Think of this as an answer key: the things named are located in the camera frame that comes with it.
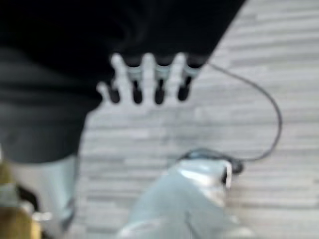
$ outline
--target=pant leg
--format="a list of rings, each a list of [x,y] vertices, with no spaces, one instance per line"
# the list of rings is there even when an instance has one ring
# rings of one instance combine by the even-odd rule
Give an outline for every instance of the pant leg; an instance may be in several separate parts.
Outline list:
[[[203,160],[171,168],[135,204],[119,239],[255,239],[223,210],[220,162]]]

